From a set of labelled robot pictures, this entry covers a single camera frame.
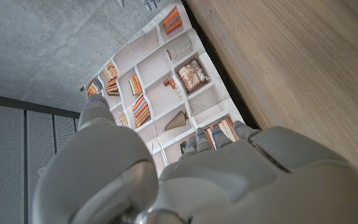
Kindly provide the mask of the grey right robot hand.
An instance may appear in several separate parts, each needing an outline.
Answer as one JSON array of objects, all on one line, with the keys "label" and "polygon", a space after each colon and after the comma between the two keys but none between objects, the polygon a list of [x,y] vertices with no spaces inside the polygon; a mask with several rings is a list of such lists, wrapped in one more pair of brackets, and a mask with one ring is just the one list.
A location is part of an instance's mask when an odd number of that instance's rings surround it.
[{"label": "grey right robot hand", "polygon": [[[117,2],[121,7],[124,7],[125,5],[124,0],[117,0]],[[153,9],[158,8],[158,4],[160,3],[160,0],[140,0],[140,2],[145,6],[146,10],[151,12]]]}]

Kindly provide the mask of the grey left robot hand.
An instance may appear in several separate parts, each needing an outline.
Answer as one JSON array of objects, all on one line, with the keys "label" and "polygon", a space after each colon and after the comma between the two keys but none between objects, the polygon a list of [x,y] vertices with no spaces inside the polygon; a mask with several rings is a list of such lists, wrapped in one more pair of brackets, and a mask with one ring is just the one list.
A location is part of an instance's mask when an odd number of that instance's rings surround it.
[{"label": "grey left robot hand", "polygon": [[40,177],[34,223],[358,223],[358,170],[290,129],[197,129],[161,173],[101,95]]}]

